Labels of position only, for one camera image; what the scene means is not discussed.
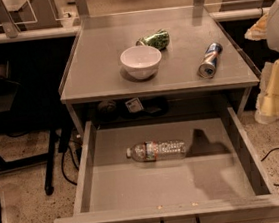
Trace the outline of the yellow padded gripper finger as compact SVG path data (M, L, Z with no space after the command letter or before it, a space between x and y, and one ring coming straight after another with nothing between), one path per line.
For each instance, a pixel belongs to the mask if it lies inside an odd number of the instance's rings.
M262 17L246 31L245 38L253 41L265 40L267 37L267 18L267 13L262 15Z
M271 124L279 119L279 59L266 63L260 78L255 120L263 125Z

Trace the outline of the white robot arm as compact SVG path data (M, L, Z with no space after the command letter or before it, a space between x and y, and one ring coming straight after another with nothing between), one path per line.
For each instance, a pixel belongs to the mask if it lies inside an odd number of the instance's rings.
M248 40L265 39L268 47L279 53L279 0L245 33ZM266 62L261 72L257 95L255 120L260 124L270 124L279 119L279 58Z

